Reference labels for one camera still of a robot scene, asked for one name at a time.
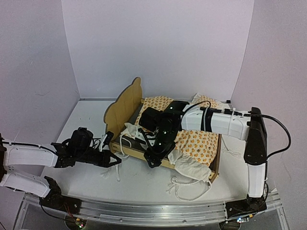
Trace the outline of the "duck print mattress cushion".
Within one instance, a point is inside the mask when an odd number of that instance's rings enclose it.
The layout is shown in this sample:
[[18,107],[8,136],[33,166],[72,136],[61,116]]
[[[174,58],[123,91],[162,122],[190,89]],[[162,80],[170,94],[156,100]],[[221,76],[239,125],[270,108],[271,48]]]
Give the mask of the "duck print mattress cushion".
[[[154,108],[162,111],[171,102],[173,99],[166,96],[145,98],[136,121],[124,124],[125,129],[119,134],[119,144],[115,149],[115,154],[123,159],[130,156],[128,152],[132,150],[132,142],[142,135],[137,129],[145,109]],[[163,167],[174,169],[179,174],[191,179],[189,186],[194,184],[204,186],[204,191],[196,196],[196,199],[210,191],[213,176],[217,175],[209,167],[213,165],[213,161],[218,155],[219,140],[217,134],[213,133],[180,131],[175,139],[175,148],[162,160]]]

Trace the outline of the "wooden pet bed frame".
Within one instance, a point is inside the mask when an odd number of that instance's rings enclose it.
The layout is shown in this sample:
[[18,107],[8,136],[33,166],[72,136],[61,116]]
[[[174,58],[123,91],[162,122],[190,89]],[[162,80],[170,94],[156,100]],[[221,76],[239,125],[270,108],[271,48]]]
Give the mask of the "wooden pet bed frame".
[[[124,124],[127,122],[134,123],[136,121],[143,101],[141,78],[136,77],[132,83],[122,91],[116,101],[107,108],[104,115],[104,122],[106,124],[106,131],[114,133],[114,137],[108,145],[112,153],[115,153],[115,149],[118,148],[119,134],[125,129]],[[209,167],[213,172],[217,173],[217,175],[213,176],[212,182],[219,176],[222,136],[217,136],[220,138],[218,141],[218,155],[213,161],[213,165]],[[137,141],[132,142],[132,150],[128,153],[132,157],[143,161],[145,160],[145,149]]]

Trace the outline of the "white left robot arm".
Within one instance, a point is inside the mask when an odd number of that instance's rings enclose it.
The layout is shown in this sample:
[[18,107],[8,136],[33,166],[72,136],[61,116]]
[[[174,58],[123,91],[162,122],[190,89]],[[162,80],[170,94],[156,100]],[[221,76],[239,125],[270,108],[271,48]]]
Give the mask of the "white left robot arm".
[[122,162],[105,146],[114,134],[108,131],[102,138],[94,135],[85,127],[73,131],[70,138],[61,143],[43,145],[0,140],[0,185],[45,198],[53,209],[64,205],[61,189],[50,177],[41,178],[30,174],[30,166],[48,168],[68,168],[76,163],[86,163],[102,168],[110,168]]

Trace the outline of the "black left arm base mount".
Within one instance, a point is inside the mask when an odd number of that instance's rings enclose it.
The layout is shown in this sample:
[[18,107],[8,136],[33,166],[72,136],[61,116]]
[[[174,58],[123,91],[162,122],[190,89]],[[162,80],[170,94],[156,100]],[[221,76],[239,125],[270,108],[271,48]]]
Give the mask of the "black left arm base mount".
[[63,195],[61,188],[54,179],[48,176],[45,176],[44,178],[48,182],[48,188],[50,191],[46,197],[39,198],[40,204],[54,210],[78,214],[82,203],[81,200],[75,197]]

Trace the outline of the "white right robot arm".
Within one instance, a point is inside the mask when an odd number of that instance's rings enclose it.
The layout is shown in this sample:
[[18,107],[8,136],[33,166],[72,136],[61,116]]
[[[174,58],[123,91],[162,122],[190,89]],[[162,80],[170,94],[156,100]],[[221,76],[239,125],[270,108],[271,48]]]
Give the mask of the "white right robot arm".
[[[288,138],[286,147],[271,154],[267,153],[265,119],[277,123]],[[143,134],[148,146],[144,153],[148,165],[151,168],[158,167],[162,159],[168,157],[178,173],[195,181],[207,180],[209,170],[198,162],[202,156],[185,157],[175,149],[179,132],[217,134],[245,142],[243,159],[248,167],[248,196],[242,200],[241,205],[245,212],[252,212],[260,205],[268,159],[291,146],[291,136],[284,124],[272,116],[262,114],[256,107],[250,111],[237,111],[229,108],[212,108],[210,105],[204,107],[201,103],[173,101],[163,111],[146,108],[139,119],[139,125],[140,132],[146,129],[154,134],[153,140]]]

